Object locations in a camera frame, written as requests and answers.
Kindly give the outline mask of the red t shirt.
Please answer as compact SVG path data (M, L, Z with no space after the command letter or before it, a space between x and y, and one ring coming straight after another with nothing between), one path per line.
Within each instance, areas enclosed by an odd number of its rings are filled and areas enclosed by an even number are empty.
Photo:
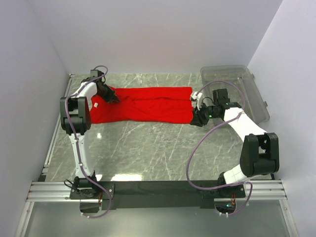
M191 87L113 88L118 103L92 97L92 124L117 121L189 124L193 119Z

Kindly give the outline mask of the clear plastic storage bin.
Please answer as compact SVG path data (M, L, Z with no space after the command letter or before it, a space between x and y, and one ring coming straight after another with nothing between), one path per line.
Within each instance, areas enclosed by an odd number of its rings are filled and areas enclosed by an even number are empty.
M215 83L203 90L205 96L212 98L212 91L225 88L232 102L243 105L243 98L239 93L241 91L246 100L244 111L256 124L267 122L270 119L267 103L262 99L255 84L254 76L246 66L225 65L203 67L200 70L200 74L203 85L215 81Z

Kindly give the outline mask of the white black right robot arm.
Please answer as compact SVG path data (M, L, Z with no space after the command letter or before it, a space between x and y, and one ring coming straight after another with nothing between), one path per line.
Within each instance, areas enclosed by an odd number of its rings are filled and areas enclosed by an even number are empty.
M220 118L223 125L229 125L243 142L239 164L220 174L214 187L199 187L199 190L215 190L242 185L250 178L269 175L279 171L279 141L275 133L261 129L245 113L244 108L228 98L226 89L213 91L213 105L203 102L201 92L193 92L190 100L193 104L192 125L204 126L210 119Z

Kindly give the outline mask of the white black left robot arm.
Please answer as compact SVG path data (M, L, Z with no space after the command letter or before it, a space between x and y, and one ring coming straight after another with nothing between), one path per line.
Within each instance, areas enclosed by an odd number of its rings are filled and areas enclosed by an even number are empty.
M108 104L119 102L115 91L106 84L107 73L106 66L95 67L72 95L60 98L60 123L71 141L76 164L76 176L70 182L72 197L95 198L104 192L90 160L88 131L92 122L88 102L95 95Z

